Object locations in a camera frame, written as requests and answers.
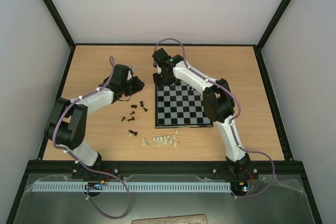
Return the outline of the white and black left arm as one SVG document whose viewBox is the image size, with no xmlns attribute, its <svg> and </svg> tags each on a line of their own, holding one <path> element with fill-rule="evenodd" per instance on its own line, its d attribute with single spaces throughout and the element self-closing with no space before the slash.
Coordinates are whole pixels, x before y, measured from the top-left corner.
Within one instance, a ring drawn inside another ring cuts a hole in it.
<svg viewBox="0 0 336 224">
<path fill-rule="evenodd" d="M 103 83 L 88 94 L 71 100 L 58 98 L 47 121 L 44 135 L 54 148 L 61 149 L 87 168 L 94 168 L 101 155 L 85 140 L 87 117 L 111 105 L 122 96 L 130 97 L 143 90 L 145 84 L 133 75 L 129 66 L 117 64 Z"/>
</svg>

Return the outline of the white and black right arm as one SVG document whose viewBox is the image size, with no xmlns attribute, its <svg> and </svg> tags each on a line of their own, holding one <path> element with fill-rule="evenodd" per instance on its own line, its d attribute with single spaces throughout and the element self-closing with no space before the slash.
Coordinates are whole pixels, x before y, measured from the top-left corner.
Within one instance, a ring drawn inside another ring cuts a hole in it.
<svg viewBox="0 0 336 224">
<path fill-rule="evenodd" d="M 184 57 L 171 57 L 163 48 L 152 55 L 157 73 L 153 74 L 158 86 L 173 85 L 180 79 L 197 90 L 203 98 L 205 115 L 217 126 L 226 150 L 227 169 L 236 178 L 247 172 L 250 157 L 244 149 L 234 119 L 235 100 L 225 79 L 216 80 L 192 67 Z"/>
</svg>

